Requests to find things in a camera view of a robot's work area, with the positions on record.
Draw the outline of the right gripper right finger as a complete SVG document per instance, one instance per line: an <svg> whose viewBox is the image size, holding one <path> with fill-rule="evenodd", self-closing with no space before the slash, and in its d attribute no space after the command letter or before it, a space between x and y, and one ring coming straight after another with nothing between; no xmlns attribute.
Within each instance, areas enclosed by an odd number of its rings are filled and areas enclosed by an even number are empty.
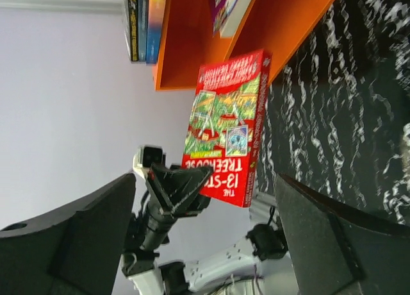
<svg viewBox="0 0 410 295"><path fill-rule="evenodd" d="M277 209L301 294L409 294L409 227L278 174Z"/></svg>

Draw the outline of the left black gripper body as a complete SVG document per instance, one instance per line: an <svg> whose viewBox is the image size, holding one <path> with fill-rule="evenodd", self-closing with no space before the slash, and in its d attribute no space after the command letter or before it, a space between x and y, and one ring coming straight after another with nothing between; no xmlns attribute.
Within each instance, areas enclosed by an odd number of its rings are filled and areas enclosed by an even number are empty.
<svg viewBox="0 0 410 295"><path fill-rule="evenodd" d="M199 193L177 192L171 195L172 206L161 207L159 201L146 192L137 216L137 246L142 251L154 251L168 244L168 233L178 219L196 217L206 209L211 199Z"/></svg>

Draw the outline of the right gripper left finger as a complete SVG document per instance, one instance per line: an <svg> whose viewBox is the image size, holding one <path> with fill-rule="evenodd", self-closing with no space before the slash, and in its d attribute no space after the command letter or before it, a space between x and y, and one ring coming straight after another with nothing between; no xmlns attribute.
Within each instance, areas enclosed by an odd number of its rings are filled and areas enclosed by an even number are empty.
<svg viewBox="0 0 410 295"><path fill-rule="evenodd" d="M111 294L135 198L126 173L1 229L1 294Z"/></svg>

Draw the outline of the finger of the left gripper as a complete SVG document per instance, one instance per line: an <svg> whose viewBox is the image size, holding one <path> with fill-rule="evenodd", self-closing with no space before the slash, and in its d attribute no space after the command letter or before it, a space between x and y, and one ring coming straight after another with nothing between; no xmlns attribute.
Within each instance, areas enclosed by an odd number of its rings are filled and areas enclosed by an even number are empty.
<svg viewBox="0 0 410 295"><path fill-rule="evenodd" d="M193 217L210 204L210 198L201 190L213 174L212 166L166 168L152 164L147 174L150 204L164 217Z"/></svg>

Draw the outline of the red 13-storey treehouse book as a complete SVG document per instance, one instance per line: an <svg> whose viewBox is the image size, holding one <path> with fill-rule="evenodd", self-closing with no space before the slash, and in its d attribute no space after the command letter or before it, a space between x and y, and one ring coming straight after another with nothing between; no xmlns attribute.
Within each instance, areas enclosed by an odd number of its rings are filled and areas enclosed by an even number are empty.
<svg viewBox="0 0 410 295"><path fill-rule="evenodd" d="M272 55L264 49L199 68L182 166L211 166L203 196L248 208Z"/></svg>

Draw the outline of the purple 117-storey treehouse book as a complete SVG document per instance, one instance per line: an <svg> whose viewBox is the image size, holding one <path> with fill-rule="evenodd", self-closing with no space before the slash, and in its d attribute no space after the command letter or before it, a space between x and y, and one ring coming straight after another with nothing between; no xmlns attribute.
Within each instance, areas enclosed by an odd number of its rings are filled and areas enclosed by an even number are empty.
<svg viewBox="0 0 410 295"><path fill-rule="evenodd" d="M213 33L221 38L235 35L252 0L209 0Z"/></svg>

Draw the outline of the blue Jane Eyre book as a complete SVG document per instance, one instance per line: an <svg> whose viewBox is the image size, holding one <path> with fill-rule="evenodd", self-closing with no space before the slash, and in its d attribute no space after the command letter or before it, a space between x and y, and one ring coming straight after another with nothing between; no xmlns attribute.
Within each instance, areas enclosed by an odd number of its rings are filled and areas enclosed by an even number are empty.
<svg viewBox="0 0 410 295"><path fill-rule="evenodd" d="M148 0L146 63L158 61L166 0Z"/></svg>

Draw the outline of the grey-blue hardcover book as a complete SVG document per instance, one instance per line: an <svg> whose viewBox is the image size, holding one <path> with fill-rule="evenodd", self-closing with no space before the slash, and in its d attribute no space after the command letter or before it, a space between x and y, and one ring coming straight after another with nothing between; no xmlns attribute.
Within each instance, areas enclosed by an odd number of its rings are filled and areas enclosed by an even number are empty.
<svg viewBox="0 0 410 295"><path fill-rule="evenodd" d="M138 59L146 61L147 50L147 19L149 0L138 0Z"/></svg>

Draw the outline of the black paperback book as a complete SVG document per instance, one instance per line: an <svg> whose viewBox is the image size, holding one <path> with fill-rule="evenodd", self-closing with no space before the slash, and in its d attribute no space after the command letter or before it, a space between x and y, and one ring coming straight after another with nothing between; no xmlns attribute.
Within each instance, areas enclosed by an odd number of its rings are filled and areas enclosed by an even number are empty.
<svg viewBox="0 0 410 295"><path fill-rule="evenodd" d="M131 62L138 62L137 0L123 0L122 22L127 50Z"/></svg>

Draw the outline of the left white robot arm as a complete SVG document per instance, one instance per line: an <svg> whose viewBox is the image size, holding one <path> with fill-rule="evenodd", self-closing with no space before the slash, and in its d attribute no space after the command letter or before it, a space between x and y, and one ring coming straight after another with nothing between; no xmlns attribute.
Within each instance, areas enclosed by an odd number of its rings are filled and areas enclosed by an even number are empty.
<svg viewBox="0 0 410 295"><path fill-rule="evenodd" d="M209 204L199 192L213 174L211 166L183 169L135 162L133 172L147 190L139 213L132 214L122 251L122 273L140 294L215 294L251 276L258 267L285 256L288 245L281 230L257 224L237 242L210 257L158 264L157 249L168 244L178 219L196 217Z"/></svg>

